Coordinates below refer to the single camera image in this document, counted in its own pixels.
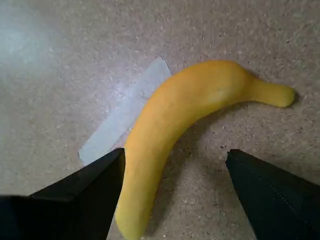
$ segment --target floor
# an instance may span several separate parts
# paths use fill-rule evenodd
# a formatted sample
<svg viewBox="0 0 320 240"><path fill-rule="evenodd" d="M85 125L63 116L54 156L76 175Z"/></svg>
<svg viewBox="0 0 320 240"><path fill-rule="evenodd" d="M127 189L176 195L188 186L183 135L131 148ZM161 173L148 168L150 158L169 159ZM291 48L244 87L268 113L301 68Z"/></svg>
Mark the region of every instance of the floor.
<svg viewBox="0 0 320 240"><path fill-rule="evenodd" d="M320 1L2 0L0 194L82 166L78 149L157 56L229 59L300 98L212 114L178 141L146 237L255 239L224 160L240 148L320 184ZM122 239L113 225L108 239Z"/></svg>

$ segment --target banana peel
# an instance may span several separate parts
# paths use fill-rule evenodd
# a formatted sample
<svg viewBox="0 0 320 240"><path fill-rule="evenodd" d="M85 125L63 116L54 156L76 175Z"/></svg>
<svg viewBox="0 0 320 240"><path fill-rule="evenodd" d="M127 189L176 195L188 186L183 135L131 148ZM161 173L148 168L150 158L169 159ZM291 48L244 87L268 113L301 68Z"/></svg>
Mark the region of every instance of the banana peel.
<svg viewBox="0 0 320 240"><path fill-rule="evenodd" d="M175 142L194 122L246 101L290 105L295 91L265 82L232 61L206 61L168 78L139 115L125 149L125 173L115 219L127 240L147 227L162 171Z"/></svg>

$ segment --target yellow banana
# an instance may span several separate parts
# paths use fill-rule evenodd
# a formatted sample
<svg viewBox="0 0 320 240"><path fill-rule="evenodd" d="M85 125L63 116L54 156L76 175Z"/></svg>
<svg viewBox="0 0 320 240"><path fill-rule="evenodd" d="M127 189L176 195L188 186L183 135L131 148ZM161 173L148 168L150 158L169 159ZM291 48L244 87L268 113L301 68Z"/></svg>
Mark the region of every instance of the yellow banana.
<svg viewBox="0 0 320 240"><path fill-rule="evenodd" d="M244 101L290 105L295 91L264 82L231 61L207 61L168 78L152 95L124 145L125 173L115 213L127 240L142 237L168 155L198 119Z"/></svg>

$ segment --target white tape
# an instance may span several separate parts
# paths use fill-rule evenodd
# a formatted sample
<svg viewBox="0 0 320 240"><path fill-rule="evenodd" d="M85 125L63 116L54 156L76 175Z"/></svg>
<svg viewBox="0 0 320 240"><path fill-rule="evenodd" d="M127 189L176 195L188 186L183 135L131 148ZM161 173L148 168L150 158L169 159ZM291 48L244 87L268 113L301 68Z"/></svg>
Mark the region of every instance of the white tape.
<svg viewBox="0 0 320 240"><path fill-rule="evenodd" d="M171 72L161 57L149 65L140 80L126 91L121 103L80 148L79 157L85 166L111 151L111 147L139 116L153 92L170 76Z"/></svg>

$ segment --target banana stem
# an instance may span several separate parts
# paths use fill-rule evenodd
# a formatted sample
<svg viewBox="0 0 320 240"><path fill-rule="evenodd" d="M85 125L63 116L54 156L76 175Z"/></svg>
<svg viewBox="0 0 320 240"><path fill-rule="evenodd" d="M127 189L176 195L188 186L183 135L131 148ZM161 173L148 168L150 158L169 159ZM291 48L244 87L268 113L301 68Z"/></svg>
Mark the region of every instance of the banana stem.
<svg viewBox="0 0 320 240"><path fill-rule="evenodd" d="M295 99L295 91L286 85L255 78L249 90L249 100L277 107L287 107Z"/></svg>

